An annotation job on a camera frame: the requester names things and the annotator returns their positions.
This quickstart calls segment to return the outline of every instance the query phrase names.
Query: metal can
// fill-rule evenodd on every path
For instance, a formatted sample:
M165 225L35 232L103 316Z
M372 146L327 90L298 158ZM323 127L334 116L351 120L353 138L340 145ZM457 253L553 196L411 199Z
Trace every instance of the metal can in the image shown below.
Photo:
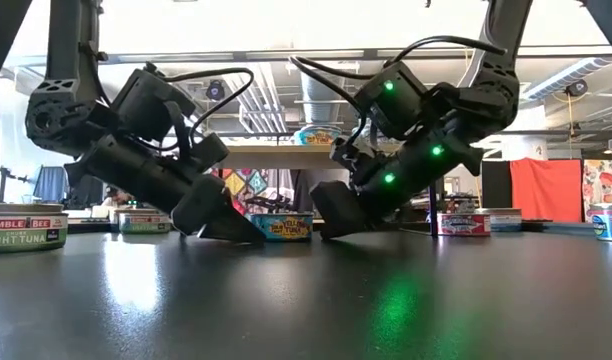
M488 214L437 214L439 235L489 236Z
M170 232L170 219L154 209L116 210L122 234L164 234Z
M521 231L522 210L513 208L482 208L476 209L476 214L490 215L490 230L497 231Z
M597 239L612 241L612 204L593 204L589 215Z
M251 214L249 220L266 235L267 241L310 241L313 214Z
M0 252L63 247L68 214L62 209L61 205L0 204Z

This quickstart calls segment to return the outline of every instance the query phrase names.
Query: red curtain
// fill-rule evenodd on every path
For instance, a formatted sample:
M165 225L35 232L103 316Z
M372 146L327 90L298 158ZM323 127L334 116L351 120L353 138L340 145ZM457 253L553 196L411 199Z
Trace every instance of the red curtain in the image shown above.
M524 219L582 221L582 181L579 160L511 161L513 207Z

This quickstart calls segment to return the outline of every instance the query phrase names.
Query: colorful poster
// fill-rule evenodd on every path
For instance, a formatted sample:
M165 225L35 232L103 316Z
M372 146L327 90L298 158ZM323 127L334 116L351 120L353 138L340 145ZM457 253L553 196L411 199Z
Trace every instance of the colorful poster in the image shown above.
M591 204L612 203L612 160L585 160L582 183L586 222Z

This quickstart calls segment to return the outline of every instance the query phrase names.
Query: green led light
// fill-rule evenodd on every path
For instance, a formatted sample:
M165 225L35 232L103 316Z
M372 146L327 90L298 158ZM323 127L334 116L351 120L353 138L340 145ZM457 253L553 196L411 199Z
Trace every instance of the green led light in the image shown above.
M439 154L444 152L444 148L441 147L440 145L437 145L437 146L433 147L433 150L431 150L431 152L433 153L433 155L437 156L437 155L439 155Z
M392 183L393 181L395 181L395 175L393 175L393 174L386 174L386 176L384 176L384 181L387 184Z

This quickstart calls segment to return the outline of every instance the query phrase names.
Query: black table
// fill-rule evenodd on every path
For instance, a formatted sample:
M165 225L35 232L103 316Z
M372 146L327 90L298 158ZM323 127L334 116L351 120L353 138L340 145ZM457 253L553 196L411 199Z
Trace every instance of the black table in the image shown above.
M2 359L612 359L612 244L71 235L0 255Z

